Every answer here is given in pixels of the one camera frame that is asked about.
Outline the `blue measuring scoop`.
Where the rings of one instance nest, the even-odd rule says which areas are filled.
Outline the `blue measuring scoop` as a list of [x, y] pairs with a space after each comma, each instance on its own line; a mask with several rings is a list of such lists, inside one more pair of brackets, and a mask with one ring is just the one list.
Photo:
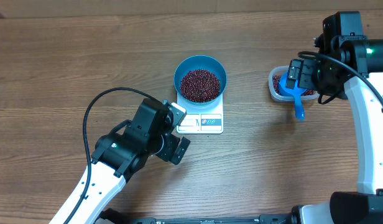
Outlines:
[[279, 92], [282, 96], [291, 96], [294, 100], [295, 105], [295, 116], [299, 120], [305, 119], [305, 110], [302, 103], [302, 95], [306, 92], [307, 89], [300, 88], [298, 86], [298, 80], [294, 84], [294, 89], [286, 87], [288, 72], [285, 72], [279, 81]]

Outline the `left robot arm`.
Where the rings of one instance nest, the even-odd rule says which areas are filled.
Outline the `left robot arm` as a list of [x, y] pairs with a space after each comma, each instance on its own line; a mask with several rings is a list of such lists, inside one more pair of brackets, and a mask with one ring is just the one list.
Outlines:
[[51, 222], [94, 223], [149, 156], [179, 164], [190, 141], [172, 131], [186, 114], [176, 103], [144, 99], [133, 120], [125, 120], [98, 139], [90, 167]]

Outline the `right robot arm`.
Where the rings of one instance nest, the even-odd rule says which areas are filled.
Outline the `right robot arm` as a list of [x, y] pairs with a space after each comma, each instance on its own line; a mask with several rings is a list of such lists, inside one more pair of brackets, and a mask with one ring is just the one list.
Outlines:
[[301, 51], [290, 62], [285, 86], [316, 91], [322, 105], [348, 100], [358, 146], [355, 192], [293, 208], [290, 223], [383, 223], [383, 39], [368, 39], [357, 11], [323, 21], [316, 52]]

